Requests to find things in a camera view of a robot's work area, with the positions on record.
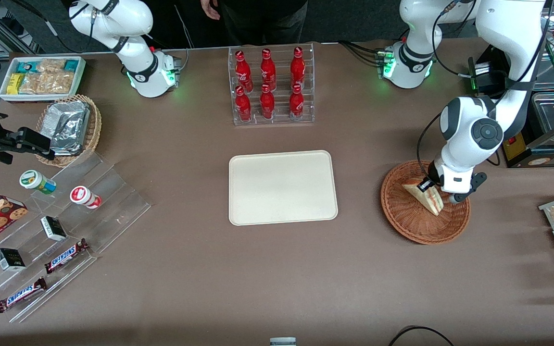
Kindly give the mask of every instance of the yellow label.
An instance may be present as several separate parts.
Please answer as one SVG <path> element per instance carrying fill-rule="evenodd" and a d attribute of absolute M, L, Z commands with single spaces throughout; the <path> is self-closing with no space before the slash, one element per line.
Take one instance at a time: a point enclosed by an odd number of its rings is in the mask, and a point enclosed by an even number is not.
<path fill-rule="evenodd" d="M 514 136 L 514 138 L 516 139 L 516 142 L 512 144 L 508 144 L 508 141 L 504 140 L 504 151 L 506 152 L 506 157 L 508 158 L 508 160 L 516 158 L 520 153 L 527 149 L 527 146 L 525 145 L 525 140 L 523 140 L 523 135 L 521 135 L 521 132 Z"/>
<path fill-rule="evenodd" d="M 23 82 L 23 78 L 25 75 L 23 73 L 13 73 L 10 75 L 10 81 L 8 82 L 8 86 L 6 88 L 6 94 L 8 95 L 17 95 L 18 94 L 18 88 L 20 88 L 20 85 Z"/>

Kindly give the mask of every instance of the hand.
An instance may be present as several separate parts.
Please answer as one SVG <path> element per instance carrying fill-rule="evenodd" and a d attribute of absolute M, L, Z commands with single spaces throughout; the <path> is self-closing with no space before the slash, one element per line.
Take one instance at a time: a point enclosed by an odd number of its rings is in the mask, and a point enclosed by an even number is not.
<path fill-rule="evenodd" d="M 200 0 L 200 5 L 202 6 L 202 9 L 204 10 L 204 13 L 206 13 L 207 17 L 219 20 L 219 13 L 211 7 L 211 0 Z M 213 0 L 213 6 L 217 7 L 217 0 Z"/>

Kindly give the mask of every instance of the small black box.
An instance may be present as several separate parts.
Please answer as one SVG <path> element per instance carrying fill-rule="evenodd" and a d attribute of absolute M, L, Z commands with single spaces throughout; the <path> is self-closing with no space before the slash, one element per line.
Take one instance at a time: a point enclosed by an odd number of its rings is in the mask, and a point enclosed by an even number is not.
<path fill-rule="evenodd" d="M 8 272 L 20 272 L 25 269 L 25 263 L 18 250 L 0 248 L 0 266 Z"/>
<path fill-rule="evenodd" d="M 55 241 L 64 241 L 66 234 L 61 227 L 59 220 L 54 217 L 45 216 L 40 220 L 42 222 L 42 228 L 46 232 L 46 236 Z"/>

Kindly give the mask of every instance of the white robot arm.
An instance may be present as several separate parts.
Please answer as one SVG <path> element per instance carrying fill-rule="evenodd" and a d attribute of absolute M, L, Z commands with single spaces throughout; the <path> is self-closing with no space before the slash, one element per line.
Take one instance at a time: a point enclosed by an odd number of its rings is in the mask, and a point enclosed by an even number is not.
<path fill-rule="evenodd" d="M 410 33 L 405 44 L 399 42 L 391 47 L 395 61 L 387 79 L 395 85 L 411 88 L 422 83 L 433 55 L 431 35 L 435 35 L 436 44 L 441 40 L 441 29 L 433 28 L 438 15 L 444 13 L 438 23 L 460 22 L 470 13 L 471 6 L 475 8 L 470 18 L 477 18 L 480 37 L 501 49 L 511 64 L 508 83 L 512 86 L 496 103 L 488 97 L 457 97 L 442 110 L 440 129 L 448 143 L 429 167 L 431 180 L 425 179 L 418 186 L 421 190 L 439 184 L 446 192 L 466 197 L 479 184 L 473 181 L 474 167 L 498 149 L 532 88 L 535 67 L 532 61 L 539 54 L 544 3 L 544 0 L 402 0 L 401 15 Z"/>
<path fill-rule="evenodd" d="M 171 55 L 152 52 L 141 35 L 151 31 L 153 18 L 140 0 L 75 1 L 69 8 L 74 27 L 95 38 L 121 59 L 132 86 L 145 97 L 156 97 L 178 86 Z"/>

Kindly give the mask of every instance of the person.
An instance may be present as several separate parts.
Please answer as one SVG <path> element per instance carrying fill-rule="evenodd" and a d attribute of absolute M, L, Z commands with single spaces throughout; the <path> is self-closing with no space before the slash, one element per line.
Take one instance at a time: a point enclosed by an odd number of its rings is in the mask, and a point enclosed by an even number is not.
<path fill-rule="evenodd" d="M 221 7 L 230 44 L 298 43 L 307 14 L 307 0 L 200 0 L 207 17 L 220 20 Z"/>

